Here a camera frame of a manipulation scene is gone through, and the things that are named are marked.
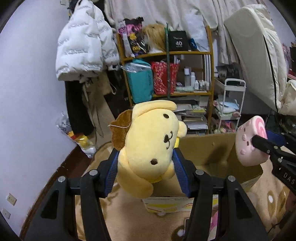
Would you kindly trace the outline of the pink swirl roll plush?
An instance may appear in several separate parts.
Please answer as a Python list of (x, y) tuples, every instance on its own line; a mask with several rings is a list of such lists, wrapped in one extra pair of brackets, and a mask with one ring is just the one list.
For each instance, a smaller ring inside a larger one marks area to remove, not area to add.
[(236, 155), (243, 166), (256, 166), (266, 162), (269, 158), (268, 154), (253, 146), (251, 139), (255, 135), (267, 139), (265, 122), (263, 118), (258, 115), (241, 125), (236, 132)]

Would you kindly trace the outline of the white cosmetic bottles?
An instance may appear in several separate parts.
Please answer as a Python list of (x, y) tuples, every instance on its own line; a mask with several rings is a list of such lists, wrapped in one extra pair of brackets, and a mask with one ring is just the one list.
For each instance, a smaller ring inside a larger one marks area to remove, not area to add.
[(194, 71), (191, 71), (190, 68), (184, 68), (184, 85), (186, 88), (191, 88), (195, 90), (209, 90), (209, 82), (205, 80), (197, 80), (196, 74)]

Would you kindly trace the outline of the white wall socket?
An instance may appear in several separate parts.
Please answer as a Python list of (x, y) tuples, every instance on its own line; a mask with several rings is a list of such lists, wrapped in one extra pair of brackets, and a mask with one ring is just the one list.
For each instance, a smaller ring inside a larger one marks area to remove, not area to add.
[(12, 205), (15, 206), (17, 199), (12, 195), (12, 194), (8, 194), (6, 197), (6, 200)]

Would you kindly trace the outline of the black box number 40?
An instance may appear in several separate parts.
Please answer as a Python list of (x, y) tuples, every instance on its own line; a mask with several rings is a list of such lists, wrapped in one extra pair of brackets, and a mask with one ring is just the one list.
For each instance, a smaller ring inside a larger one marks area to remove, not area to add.
[(169, 51), (188, 51), (188, 39), (185, 31), (168, 32)]

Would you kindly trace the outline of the green pole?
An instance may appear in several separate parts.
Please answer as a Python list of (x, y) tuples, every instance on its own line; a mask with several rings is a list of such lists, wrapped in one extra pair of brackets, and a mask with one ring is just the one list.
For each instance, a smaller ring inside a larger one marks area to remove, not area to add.
[(167, 83), (167, 90), (166, 96), (168, 99), (171, 99), (171, 80), (170, 80), (170, 53), (169, 53), (169, 25), (166, 23), (165, 27), (165, 43), (166, 43), (166, 83)]

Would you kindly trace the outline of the white rolling cart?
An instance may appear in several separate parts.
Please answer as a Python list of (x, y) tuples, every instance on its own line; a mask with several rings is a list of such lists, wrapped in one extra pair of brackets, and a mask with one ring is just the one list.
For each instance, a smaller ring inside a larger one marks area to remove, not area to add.
[[(215, 80), (215, 84), (222, 91), (214, 100), (213, 106), (218, 119), (215, 124), (215, 133), (235, 132), (241, 118), (242, 108), (245, 99), (246, 82), (237, 78), (226, 78), (225, 80)], [(231, 92), (241, 95), (241, 101), (229, 97)]]

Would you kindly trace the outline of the pink plush toy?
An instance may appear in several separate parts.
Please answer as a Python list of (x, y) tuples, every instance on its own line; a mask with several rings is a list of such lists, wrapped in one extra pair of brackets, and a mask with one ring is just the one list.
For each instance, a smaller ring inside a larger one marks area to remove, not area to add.
[(212, 208), (208, 240), (214, 240), (216, 238), (217, 225), (218, 225), (218, 205), (215, 205)]

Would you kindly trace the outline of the beige trench coat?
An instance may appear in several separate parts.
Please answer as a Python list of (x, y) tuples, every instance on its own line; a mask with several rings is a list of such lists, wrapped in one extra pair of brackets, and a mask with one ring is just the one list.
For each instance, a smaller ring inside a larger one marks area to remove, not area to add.
[(91, 142), (99, 149), (111, 141), (112, 133), (109, 124), (115, 120), (104, 96), (112, 93), (106, 73), (100, 73), (95, 78), (89, 78), (82, 85), (83, 102), (94, 126), (94, 131), (88, 135)]

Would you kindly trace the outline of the yellow dog plush toy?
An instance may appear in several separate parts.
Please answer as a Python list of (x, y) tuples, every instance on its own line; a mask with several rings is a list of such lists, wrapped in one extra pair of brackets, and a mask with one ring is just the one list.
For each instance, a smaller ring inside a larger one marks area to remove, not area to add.
[(142, 102), (109, 125), (111, 142), (119, 151), (116, 180), (135, 198), (150, 197), (154, 183), (175, 174), (173, 149), (187, 134), (186, 124), (174, 113), (176, 109), (169, 100)]

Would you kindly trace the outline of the blonde wig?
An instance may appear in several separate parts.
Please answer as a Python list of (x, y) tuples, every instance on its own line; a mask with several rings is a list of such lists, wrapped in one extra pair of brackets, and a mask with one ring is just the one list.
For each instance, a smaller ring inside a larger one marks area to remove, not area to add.
[(166, 32), (162, 24), (149, 24), (143, 29), (147, 37), (147, 45), (150, 53), (160, 53), (166, 51)]

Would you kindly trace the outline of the beige curtain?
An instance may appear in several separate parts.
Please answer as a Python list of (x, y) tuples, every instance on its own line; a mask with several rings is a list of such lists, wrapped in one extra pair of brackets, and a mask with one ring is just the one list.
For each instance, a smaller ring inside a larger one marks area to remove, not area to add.
[(234, 45), (224, 27), (224, 20), (240, 8), (249, 4), (261, 4), (262, 1), (228, 0), (134, 0), (105, 1), (105, 14), (116, 24), (124, 19), (144, 18), (144, 26), (154, 23), (169, 24), (174, 30), (185, 30), (186, 15), (202, 15), (206, 24), (218, 35), (218, 62), (230, 64), (238, 61)]

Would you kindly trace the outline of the wooden shelf unit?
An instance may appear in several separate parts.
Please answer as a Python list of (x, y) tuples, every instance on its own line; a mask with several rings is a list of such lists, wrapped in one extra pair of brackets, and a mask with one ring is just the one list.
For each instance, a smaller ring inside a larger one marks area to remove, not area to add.
[[(200, 51), (170, 51), (169, 52), (169, 41), (168, 41), (168, 30), (165, 30), (166, 32), (166, 52), (160, 52), (160, 53), (147, 53), (143, 55), (133, 57), (126, 57), (123, 40), (119, 33), (116, 33), (116, 40), (117, 40), (117, 47), (120, 57), (120, 63), (122, 66), (124, 66), (126, 63), (133, 61), (134, 59), (151, 59), (154, 57), (166, 57), (166, 85), (167, 90), (166, 94), (157, 95), (153, 94), (152, 98), (161, 98), (166, 97), (167, 99), (171, 100), (172, 97), (183, 97), (183, 96), (208, 96), (208, 105), (206, 107), (207, 109), (207, 124), (208, 124), (208, 130), (207, 134), (210, 132), (210, 125), (211, 125), (211, 118), (213, 113), (213, 100), (214, 100), (214, 85), (215, 85), (215, 78), (214, 78), (214, 53), (213, 53), (213, 41), (212, 41), (212, 34), (209, 26), (205, 27), (206, 33), (207, 33), (207, 40), (209, 45), (209, 52), (200, 52)], [(200, 55), (202, 56), (202, 68), (193, 68), (192, 70), (196, 72), (202, 72), (203, 73), (203, 80), (207, 81), (209, 84), (209, 90), (207, 91), (193, 91), (193, 92), (174, 92), (171, 93), (171, 71), (170, 71), (170, 57), (175, 55)], [(125, 85), (127, 89), (128, 94), (128, 100), (130, 108), (133, 108), (134, 101), (133, 96), (130, 90), (130, 85), (128, 83), (128, 78), (126, 75), (126, 72), (124, 72), (124, 78), (125, 78)]]

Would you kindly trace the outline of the open cardboard box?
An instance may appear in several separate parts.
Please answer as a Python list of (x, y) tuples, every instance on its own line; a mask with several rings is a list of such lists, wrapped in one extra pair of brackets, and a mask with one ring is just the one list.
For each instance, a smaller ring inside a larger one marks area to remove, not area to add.
[[(187, 135), (182, 138), (179, 148), (196, 168), (212, 177), (234, 176), (245, 192), (257, 182), (263, 173), (261, 166), (245, 167), (236, 157), (235, 134), (211, 134), (205, 136)], [(177, 176), (154, 184), (151, 197), (143, 203), (151, 213), (175, 213), (191, 211), (193, 199), (187, 198), (180, 188)]]

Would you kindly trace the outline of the beige patterned blanket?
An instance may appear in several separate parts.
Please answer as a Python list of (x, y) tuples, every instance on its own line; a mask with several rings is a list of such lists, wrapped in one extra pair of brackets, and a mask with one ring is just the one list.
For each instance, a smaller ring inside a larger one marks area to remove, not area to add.
[[(270, 161), (242, 166), (234, 142), (233, 134), (209, 135), (183, 138), (179, 147), (186, 159), (208, 174), (235, 176), (272, 239), (280, 231), (278, 223), (295, 207), (295, 197), (273, 176)], [(147, 199), (134, 198), (115, 183), (100, 204), (112, 240), (182, 240), (193, 200), (185, 197), (173, 177), (156, 183)]]

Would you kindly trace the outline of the plastic bag of toys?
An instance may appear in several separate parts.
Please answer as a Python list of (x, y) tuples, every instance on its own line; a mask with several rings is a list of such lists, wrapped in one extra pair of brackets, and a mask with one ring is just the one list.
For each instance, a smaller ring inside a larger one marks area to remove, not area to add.
[(96, 153), (97, 149), (95, 145), (86, 137), (84, 134), (74, 134), (68, 114), (62, 112), (59, 118), (56, 121), (56, 127), (67, 137), (69, 137), (75, 144), (77, 144), (82, 152), (88, 157), (93, 158), (94, 154)]

